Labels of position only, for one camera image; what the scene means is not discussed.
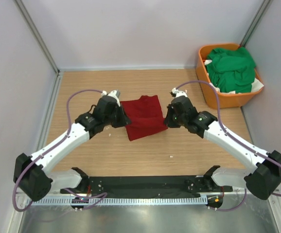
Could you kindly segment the red t shirt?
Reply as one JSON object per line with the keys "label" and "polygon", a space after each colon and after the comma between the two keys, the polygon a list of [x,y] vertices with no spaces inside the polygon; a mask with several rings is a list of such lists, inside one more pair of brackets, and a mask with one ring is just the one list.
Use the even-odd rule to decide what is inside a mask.
{"label": "red t shirt", "polygon": [[125,127],[130,141],[168,129],[164,124],[162,108],[157,95],[141,96],[137,100],[122,101],[121,105],[131,120],[131,123]]}

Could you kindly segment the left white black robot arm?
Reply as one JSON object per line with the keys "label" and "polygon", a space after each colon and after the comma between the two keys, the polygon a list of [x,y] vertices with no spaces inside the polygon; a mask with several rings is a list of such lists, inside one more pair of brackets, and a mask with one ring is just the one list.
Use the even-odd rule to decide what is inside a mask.
{"label": "left white black robot arm", "polygon": [[70,152],[89,141],[104,127],[124,127],[130,120],[119,100],[119,92],[103,93],[92,113],[81,114],[66,132],[53,142],[28,156],[16,158],[14,182],[32,201],[39,201],[49,192],[69,188],[83,194],[88,188],[87,175],[77,167],[63,172],[53,168]]}

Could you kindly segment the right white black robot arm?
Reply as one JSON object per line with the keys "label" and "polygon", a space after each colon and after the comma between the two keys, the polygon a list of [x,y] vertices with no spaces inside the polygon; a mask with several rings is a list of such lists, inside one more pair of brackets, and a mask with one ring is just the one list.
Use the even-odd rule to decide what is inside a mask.
{"label": "right white black robot arm", "polygon": [[168,128],[184,127],[188,132],[211,141],[226,150],[244,169],[214,166],[204,180],[209,192],[221,186],[246,188],[255,197],[266,200],[281,183],[281,154],[269,153],[247,142],[207,111],[198,112],[186,96],[174,98],[167,106],[164,120]]}

